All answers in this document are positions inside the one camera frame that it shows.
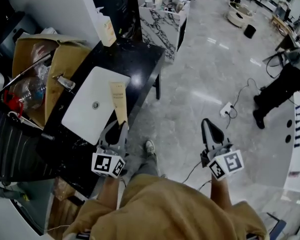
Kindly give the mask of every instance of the black countertop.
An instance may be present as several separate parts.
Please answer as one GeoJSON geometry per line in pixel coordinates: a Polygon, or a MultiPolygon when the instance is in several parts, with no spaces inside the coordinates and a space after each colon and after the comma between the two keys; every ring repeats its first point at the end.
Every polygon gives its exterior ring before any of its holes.
{"type": "MultiPolygon", "coordinates": [[[[111,47],[99,42],[77,69],[75,88],[64,91],[53,108],[37,145],[37,152],[57,173],[86,197],[92,193],[98,176],[91,171],[96,146],[86,142],[61,124],[71,101],[94,67],[131,77],[126,88],[129,126],[131,127],[153,86],[165,60],[161,47],[118,39],[111,47]]],[[[108,124],[116,120],[113,112],[108,124]]]]}

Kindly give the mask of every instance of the black bin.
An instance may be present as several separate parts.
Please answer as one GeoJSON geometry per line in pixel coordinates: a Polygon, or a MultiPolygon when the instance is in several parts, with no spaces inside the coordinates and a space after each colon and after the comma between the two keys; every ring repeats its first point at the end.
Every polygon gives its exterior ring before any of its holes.
{"type": "Polygon", "coordinates": [[[251,39],[256,33],[256,29],[254,26],[248,25],[243,33],[247,38],[251,39]]]}

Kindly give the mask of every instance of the tan shirt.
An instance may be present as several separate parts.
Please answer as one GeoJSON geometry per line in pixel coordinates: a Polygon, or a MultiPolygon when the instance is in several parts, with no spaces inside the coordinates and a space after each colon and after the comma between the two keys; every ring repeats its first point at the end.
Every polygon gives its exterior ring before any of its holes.
{"type": "Polygon", "coordinates": [[[64,236],[86,229],[91,229],[92,240],[245,240],[247,233],[269,237],[246,202],[226,212],[191,187],[146,174],[128,184],[118,210],[87,201],[64,236]]]}

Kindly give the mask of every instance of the clear plastic bag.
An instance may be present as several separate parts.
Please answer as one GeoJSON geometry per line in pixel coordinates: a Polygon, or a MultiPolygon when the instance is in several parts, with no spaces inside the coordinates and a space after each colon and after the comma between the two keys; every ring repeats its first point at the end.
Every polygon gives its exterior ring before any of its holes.
{"type": "MultiPolygon", "coordinates": [[[[42,57],[46,56],[48,53],[54,51],[58,47],[58,44],[53,41],[41,41],[36,43],[31,52],[32,62],[35,63],[42,57]]],[[[34,67],[36,75],[39,79],[47,85],[48,74],[51,66],[46,66],[43,63],[34,67]]]]}

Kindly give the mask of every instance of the black shoe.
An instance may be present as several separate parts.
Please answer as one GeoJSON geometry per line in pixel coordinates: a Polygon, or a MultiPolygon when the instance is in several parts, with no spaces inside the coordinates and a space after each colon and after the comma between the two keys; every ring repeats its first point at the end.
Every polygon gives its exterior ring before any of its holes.
{"type": "Polygon", "coordinates": [[[258,110],[253,111],[253,117],[256,125],[262,130],[265,128],[264,118],[258,115],[258,110]]]}
{"type": "Polygon", "coordinates": [[[253,100],[258,107],[260,107],[260,103],[261,103],[259,99],[260,99],[259,95],[253,97],[253,100]]]}

